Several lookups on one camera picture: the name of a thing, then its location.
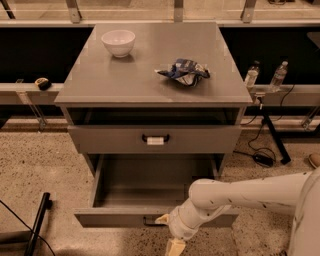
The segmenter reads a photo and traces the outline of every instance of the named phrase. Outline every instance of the drawer front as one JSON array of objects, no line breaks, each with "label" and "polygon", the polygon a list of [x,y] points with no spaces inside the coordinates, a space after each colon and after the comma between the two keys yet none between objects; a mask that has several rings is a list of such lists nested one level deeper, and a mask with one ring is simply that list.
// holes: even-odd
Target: drawer front
[{"label": "drawer front", "polygon": [[239,126],[70,126],[79,153],[232,153]]},{"label": "drawer front", "polygon": [[[162,227],[155,224],[155,220],[165,213],[168,209],[105,209],[105,208],[87,208],[75,209],[75,216],[84,228],[98,227]],[[203,226],[207,227],[228,227],[238,217],[239,212],[236,209],[229,209],[213,221]]]}]

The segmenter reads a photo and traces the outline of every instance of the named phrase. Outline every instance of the plastic bag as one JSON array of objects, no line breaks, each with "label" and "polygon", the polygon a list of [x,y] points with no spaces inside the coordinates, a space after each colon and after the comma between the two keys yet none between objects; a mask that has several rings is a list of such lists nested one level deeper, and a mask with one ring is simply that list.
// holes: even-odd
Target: plastic bag
[{"label": "plastic bag", "polygon": [[193,60],[177,59],[170,71],[155,70],[158,74],[175,79],[186,87],[194,87],[202,78],[210,78],[209,71]]}]

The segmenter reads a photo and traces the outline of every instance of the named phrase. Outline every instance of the drawer handle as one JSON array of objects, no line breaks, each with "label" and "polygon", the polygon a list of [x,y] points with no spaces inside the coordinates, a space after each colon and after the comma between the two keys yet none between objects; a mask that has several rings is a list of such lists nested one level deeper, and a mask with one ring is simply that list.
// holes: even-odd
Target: drawer handle
[{"label": "drawer handle", "polygon": [[142,140],[148,145],[164,145],[164,143],[168,142],[169,139],[169,134],[167,134],[166,136],[146,136],[142,134]]},{"label": "drawer handle", "polygon": [[146,227],[164,227],[164,226],[166,226],[165,224],[147,223],[146,217],[143,217],[143,225],[145,225]]}]

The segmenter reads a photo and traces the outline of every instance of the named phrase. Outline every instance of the floor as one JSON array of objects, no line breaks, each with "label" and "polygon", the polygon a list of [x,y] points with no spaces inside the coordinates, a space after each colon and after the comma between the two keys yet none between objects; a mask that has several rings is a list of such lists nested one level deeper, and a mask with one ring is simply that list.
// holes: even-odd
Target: floor
[{"label": "floor", "polygon": [[[29,226],[33,225],[42,193],[53,200],[47,211],[41,235],[58,256],[164,255],[169,230],[164,228],[83,228],[73,211],[86,208],[93,177],[82,155],[78,154],[63,119],[49,120],[44,132],[37,132],[35,120],[10,119],[0,130],[0,200]],[[244,129],[236,149],[253,153],[247,142],[257,129]],[[233,154],[224,169],[223,181],[238,181],[313,170],[307,157],[319,151],[319,140],[285,140],[292,161],[282,165],[281,155],[267,129],[255,141],[255,147],[269,147],[277,156],[272,168],[263,168],[250,158]],[[26,228],[0,206],[0,231]],[[292,217],[238,208],[240,214],[232,228],[200,228],[187,243],[183,256],[279,255],[289,243]],[[0,255],[23,255],[22,244],[2,245]],[[35,256],[51,255],[38,242]]]}]

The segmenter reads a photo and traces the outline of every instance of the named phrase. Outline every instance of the closed drawer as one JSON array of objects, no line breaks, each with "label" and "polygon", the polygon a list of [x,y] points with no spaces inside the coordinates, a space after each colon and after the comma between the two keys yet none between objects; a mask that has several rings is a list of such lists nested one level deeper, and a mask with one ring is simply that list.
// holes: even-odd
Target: closed drawer
[{"label": "closed drawer", "polygon": [[239,126],[70,126],[79,153],[231,153]]}]

